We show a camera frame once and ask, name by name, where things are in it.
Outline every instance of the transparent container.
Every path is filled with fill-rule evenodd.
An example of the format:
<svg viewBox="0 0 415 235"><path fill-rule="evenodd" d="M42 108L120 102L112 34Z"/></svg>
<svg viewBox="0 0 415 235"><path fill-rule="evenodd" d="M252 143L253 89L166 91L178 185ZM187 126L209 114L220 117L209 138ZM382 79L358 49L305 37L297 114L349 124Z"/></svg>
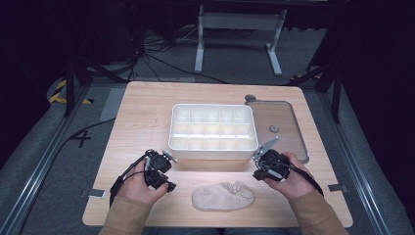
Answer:
<svg viewBox="0 0 415 235"><path fill-rule="evenodd" d="M253 110L259 144L264 144L278 136L279 141L272 149L279 153L294 153L300 162L304 164L308 162L308 152L296 114L290 103L286 101L253 101L247 102L247 105ZM271 125L278 128L276 133L270 130Z"/></svg>
<svg viewBox="0 0 415 235"><path fill-rule="evenodd" d="M249 160L258 148L253 110L246 105L175 105L168 146L176 159Z"/></svg>

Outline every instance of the black metal leg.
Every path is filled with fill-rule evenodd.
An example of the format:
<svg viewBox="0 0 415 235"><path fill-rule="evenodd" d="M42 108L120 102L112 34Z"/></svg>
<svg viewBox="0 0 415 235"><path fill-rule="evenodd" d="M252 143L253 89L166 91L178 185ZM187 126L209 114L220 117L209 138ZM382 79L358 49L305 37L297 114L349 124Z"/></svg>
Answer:
<svg viewBox="0 0 415 235"><path fill-rule="evenodd" d="M314 89L315 91L317 91L317 93L327 92L327 90L332 85L333 81L335 80L336 69L337 69L337 66L333 65L321 74L320 79L314 85Z"/></svg>
<svg viewBox="0 0 415 235"><path fill-rule="evenodd" d="M76 56L74 56L74 59L72 60L72 69L81 86L91 85L93 79L90 71L86 65L76 59Z"/></svg>
<svg viewBox="0 0 415 235"><path fill-rule="evenodd" d="M332 99L332 114L336 123L340 123L339 120L339 105L340 94L342 92L342 68L337 68L337 74L335 77L335 83L333 87L333 99Z"/></svg>
<svg viewBox="0 0 415 235"><path fill-rule="evenodd" d="M100 72L101 74L103 74L106 77L109 77L110 79L112 79L115 82L119 82L119 83L128 83L128 80L125 80L123 78L121 78L120 76L114 74L113 72L106 70L105 68L103 68L102 66L99 66L83 57L80 56L75 56L76 61L78 63L80 63L81 65L83 65L85 68L86 67L91 67L92 69L94 69L95 71Z"/></svg>
<svg viewBox="0 0 415 235"><path fill-rule="evenodd" d="M325 65L325 66L321 66L317 69L314 69L302 76L297 76L296 79L292 79L290 82L286 83L286 84L282 84L281 86L297 86L302 84L303 82L313 78L314 76L326 71L327 69L330 68L331 65Z"/></svg>

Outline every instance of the metal frame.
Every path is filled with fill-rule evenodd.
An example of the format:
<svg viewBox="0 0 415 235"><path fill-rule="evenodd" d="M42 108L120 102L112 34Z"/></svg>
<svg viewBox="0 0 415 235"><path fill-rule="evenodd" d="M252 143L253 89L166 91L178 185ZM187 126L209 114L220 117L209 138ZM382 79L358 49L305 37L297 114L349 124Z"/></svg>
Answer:
<svg viewBox="0 0 415 235"><path fill-rule="evenodd" d="M279 15L256 15L256 14L230 14L230 13L206 13L205 7L199 7L198 22L198 49L196 51L195 72L202 72L204 61L204 29L205 28L234 28L273 30L274 37L271 43L266 44L269 60L271 61L274 74L282 75L281 67L275 53L277 42L286 18L287 11L282 10Z"/></svg>
<svg viewBox="0 0 415 235"><path fill-rule="evenodd" d="M387 223L385 222L384 217L382 216L378 202L375 199L373 191L369 185L369 182L366 178L366 175L363 169L360 167L356 158L353 155L353 152L348 144L346 135L342 129L342 126L333 120L331 113L331 103L329 98L324 94L318 94L320 102L323 104L324 112L329 118L330 123L336 133L337 138L339 139L340 146L342 148L342 153L345 156L345 164L350 172L351 179L356 186L357 192L359 194L360 200L363 203L364 208L369 216L369 220L373 225L373 228L376 234L392 234L388 228Z"/></svg>
<svg viewBox="0 0 415 235"><path fill-rule="evenodd" d="M52 167L55 159L55 154L57 153L59 146L62 144L64 135L69 128L70 121L75 116L77 109L82 105L82 102L85 99L88 91L89 87L87 86L81 86L78 89L78 94L75 99L75 105L73 106L72 111L69 112L67 117L62 119L52 138L51 143L49 143L45 153L34 169L33 174L24 185L24 188L17 201L15 202L15 205L13 206L6 220L3 222L3 225L0 229L0 234L15 234L17 231L19 231L25 219L28 217L30 209L40 192L44 180L46 179L47 173Z"/></svg>

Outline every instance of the right hand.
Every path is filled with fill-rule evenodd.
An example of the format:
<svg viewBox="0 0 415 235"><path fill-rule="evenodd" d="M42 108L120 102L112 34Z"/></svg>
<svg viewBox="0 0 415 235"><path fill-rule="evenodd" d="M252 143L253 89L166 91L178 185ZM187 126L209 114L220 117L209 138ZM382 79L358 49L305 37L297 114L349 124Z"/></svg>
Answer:
<svg viewBox="0 0 415 235"><path fill-rule="evenodd" d="M283 155L289 159L290 163L310 174L308 169L300 163L295 154L286 152L283 153ZM268 184L269 187L282 193L288 200L298 198L315 190L308 181L293 170L290 170L290 175L284 182L278 182L270 178L264 178L263 181Z"/></svg>

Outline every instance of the beige sleeve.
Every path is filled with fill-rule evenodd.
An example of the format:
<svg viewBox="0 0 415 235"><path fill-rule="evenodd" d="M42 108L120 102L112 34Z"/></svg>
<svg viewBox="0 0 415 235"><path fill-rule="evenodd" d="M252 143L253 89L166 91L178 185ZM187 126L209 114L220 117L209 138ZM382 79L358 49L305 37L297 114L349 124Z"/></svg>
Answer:
<svg viewBox="0 0 415 235"><path fill-rule="evenodd" d="M115 196L100 234L141 234L152 206Z"/></svg>
<svg viewBox="0 0 415 235"><path fill-rule="evenodd" d="M348 234L333 208L316 191L289 201L305 234Z"/></svg>

